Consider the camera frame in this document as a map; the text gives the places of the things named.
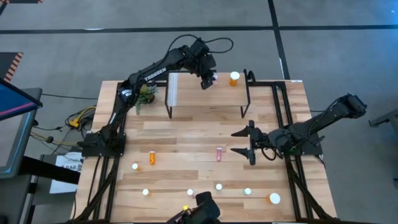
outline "robotic arm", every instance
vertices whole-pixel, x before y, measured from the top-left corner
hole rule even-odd
[[[108,125],[103,126],[97,133],[87,134],[85,140],[79,143],[83,147],[83,156],[98,155],[99,151],[106,151],[108,156],[118,156],[123,153],[126,138],[122,133],[118,134],[118,128],[129,109],[136,104],[141,87],[156,77],[169,71],[186,68],[190,73],[201,77],[202,89],[209,88],[214,79],[211,68],[216,66],[214,57],[209,52],[205,42],[196,39],[190,47],[184,45],[172,49],[163,59],[131,74],[117,89],[116,101],[119,100],[119,103],[114,108],[113,117]]]
[[[250,165],[256,164],[256,149],[273,149],[282,158],[283,154],[289,154],[305,143],[309,142],[310,136],[333,124],[341,118],[359,118],[365,114],[366,105],[357,97],[350,94],[336,99],[324,112],[301,123],[294,123],[281,129],[276,129],[266,134],[259,128],[254,127],[254,121],[249,121],[242,131],[232,136],[250,136],[250,149],[231,149],[242,154],[250,161]],[[319,138],[312,144],[319,144],[323,138]]]

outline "black robotic arm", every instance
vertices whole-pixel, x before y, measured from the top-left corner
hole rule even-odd
[[[232,136],[250,136],[250,148],[231,149],[242,154],[250,161],[250,165],[256,163],[256,149],[273,149],[282,158],[283,154],[288,155],[290,151],[298,149],[303,144],[309,142],[310,136],[319,132],[323,128],[333,124],[342,118],[359,118],[365,114],[366,105],[357,97],[350,94],[336,99],[324,112],[305,121],[297,122],[284,128],[276,129],[266,134],[259,128],[254,127],[254,121],[249,121],[249,125],[242,131],[238,131]],[[323,138],[311,142],[319,144]]]
[[[216,66],[216,62],[212,54],[210,54],[211,52],[206,42],[200,38],[195,38],[196,41],[190,47],[183,45],[182,47],[168,50],[163,59],[143,70],[131,74],[127,80],[118,86],[113,113],[108,124],[96,133],[87,134],[84,141],[78,143],[83,148],[82,156],[118,158],[123,155],[126,144],[126,135],[123,132],[125,117],[127,112],[136,104],[141,87],[149,81],[155,80],[169,71],[185,68],[191,74],[194,73],[197,77],[201,78],[200,85],[202,89],[206,90],[213,84],[214,74],[211,69]],[[101,200],[105,190],[115,180],[117,167],[118,163],[114,162],[103,185],[98,189],[82,214],[71,220],[73,223],[87,222],[86,220]]]

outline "black metal frame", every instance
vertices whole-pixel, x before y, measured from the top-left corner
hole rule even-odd
[[[378,127],[382,123],[391,123],[392,128],[394,129],[394,132],[398,135],[398,110],[393,110],[390,113],[384,114],[378,118],[375,118],[373,120],[369,120],[369,125],[372,128]]]
[[[22,158],[19,173],[46,177],[70,184],[78,184],[80,178],[80,173],[77,171],[49,164],[27,156]]]
[[[273,93],[274,103],[275,103],[275,110],[276,110],[276,113],[277,113],[277,120],[278,120],[278,124],[279,124],[280,128],[284,127],[284,123],[283,123],[283,117],[282,117],[282,112],[281,112],[280,103],[279,103],[278,89],[282,92],[282,98],[283,98],[283,101],[284,101],[284,106],[285,106],[285,111],[286,111],[288,124],[293,124],[292,113],[291,113],[291,110],[290,110],[289,99],[288,99],[288,96],[287,96],[286,83],[285,82],[281,82],[281,81],[276,81],[276,82],[260,81],[260,82],[257,82],[254,74],[252,73],[252,71],[250,71],[249,73],[246,74],[246,70],[244,70],[244,73],[245,73],[245,78],[247,78],[246,79],[246,81],[247,81],[246,84],[247,84],[248,88],[249,88],[249,86],[269,86],[269,87],[272,88],[272,93]],[[152,85],[156,84],[157,86],[166,87],[166,95],[167,95],[167,87],[168,87],[168,83],[167,82],[168,82],[168,79],[162,80],[160,83],[152,82],[151,84]],[[126,117],[123,119],[123,122],[122,122],[122,124],[120,126],[119,131],[124,131],[125,125],[126,125]],[[290,187],[290,192],[291,192],[291,195],[292,195],[292,203],[293,203],[293,208],[294,208],[296,222],[304,222],[304,223],[346,223],[346,224],[358,223],[358,222],[340,221],[337,218],[333,218],[333,217],[329,216],[321,208],[321,206],[319,206],[317,201],[312,197],[311,193],[307,189],[307,183],[306,183],[306,180],[305,180],[305,175],[304,175],[301,155],[296,155],[295,156],[295,161],[296,161],[296,166],[297,166],[298,173],[296,173],[296,171],[293,168],[290,156],[286,156],[285,155],[284,158],[285,158],[285,164],[286,164],[286,171],[287,171],[288,179],[289,179],[289,187]],[[109,183],[109,176],[107,178],[105,178],[106,177],[106,170],[108,168],[108,160],[109,160],[109,157],[105,157],[104,158],[103,167],[102,167],[102,171],[101,171],[101,177],[100,177],[100,183],[102,182],[102,183],[105,184],[106,181],[108,181],[108,183]],[[108,201],[107,201],[107,204],[106,204],[105,218],[104,219],[98,219],[99,208],[100,208],[100,204],[101,204],[101,201],[99,200],[98,201],[99,203],[96,204],[96,208],[95,208],[96,210],[95,210],[95,214],[93,215],[93,219],[92,220],[75,220],[74,223],[110,223],[109,221],[110,221],[110,218],[111,218],[114,191],[115,191],[115,188],[116,188],[116,178],[117,178],[119,160],[120,160],[119,156],[114,158],[113,167],[115,166],[116,170],[112,168],[112,171],[113,171],[114,175],[113,175],[113,177],[112,177],[112,179],[110,181],[110,184],[109,184],[109,194],[108,194]],[[297,197],[297,190],[296,190],[296,187],[295,187],[296,185],[303,193],[303,198],[304,198],[304,202],[305,202],[305,209],[306,209],[307,218],[302,218],[301,217],[299,200],[298,200],[298,197]],[[101,197],[102,198],[102,195],[95,195],[95,197],[97,197],[97,198]],[[318,217],[320,219],[314,219],[313,218],[312,210],[314,210],[315,213],[317,213],[317,215],[318,215]]]
[[[246,83],[246,96],[248,98],[248,105],[245,106],[246,108],[243,111],[243,106],[241,106],[241,116],[242,118],[245,117],[246,112],[248,112],[249,106],[251,104],[250,100],[250,90],[249,90],[249,80],[252,82],[256,82],[256,78],[254,78],[253,72],[250,71],[247,73],[246,69],[243,70],[244,73],[244,81]],[[167,98],[169,96],[169,74],[166,76],[165,80],[165,87],[166,87],[166,94],[165,94],[165,100],[164,100],[164,105],[166,106],[167,114],[169,115],[169,118],[172,119],[173,116],[173,108],[167,104]]]

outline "white paper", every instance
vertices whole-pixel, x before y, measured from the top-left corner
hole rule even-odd
[[[68,152],[65,156],[57,156],[55,162],[56,166],[64,167],[70,170],[81,172],[82,163],[80,162],[81,152]],[[51,181],[50,194],[59,194],[66,192],[75,192],[77,189],[76,184],[69,184],[57,180]]]

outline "black floor stripe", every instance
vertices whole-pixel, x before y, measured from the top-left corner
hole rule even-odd
[[[0,15],[6,7],[0,7]],[[0,30],[0,34],[107,34],[136,32],[195,32],[195,31],[258,31],[275,30],[278,49],[283,56],[283,45],[280,31],[287,30],[383,30],[398,29],[398,25],[361,25],[361,26],[278,26],[276,13],[271,13],[273,26],[211,26],[211,27],[143,27],[143,28],[109,28],[109,29],[32,29],[32,30]]]
[[[5,2],[3,2],[1,4],[1,6],[0,6],[0,16],[1,16],[2,12],[4,11],[4,9],[6,8],[6,6],[7,6],[7,3],[5,3]]]
[[[398,25],[355,25],[355,26],[280,26],[279,30],[372,30],[398,29]]]
[[[279,55],[280,63],[282,66],[283,78],[286,80],[290,80],[289,69],[287,68],[285,50],[284,50],[284,45],[282,43],[282,37],[280,36],[278,18],[276,16],[274,1],[268,0],[268,5],[269,5],[270,13],[271,13],[272,26],[274,28],[276,46],[278,48],[278,55]]]
[[[211,26],[211,27],[153,27],[153,28],[110,28],[110,29],[43,29],[43,30],[0,30],[0,34],[104,34],[132,32],[194,32],[194,31],[256,31],[272,30],[271,26]]]

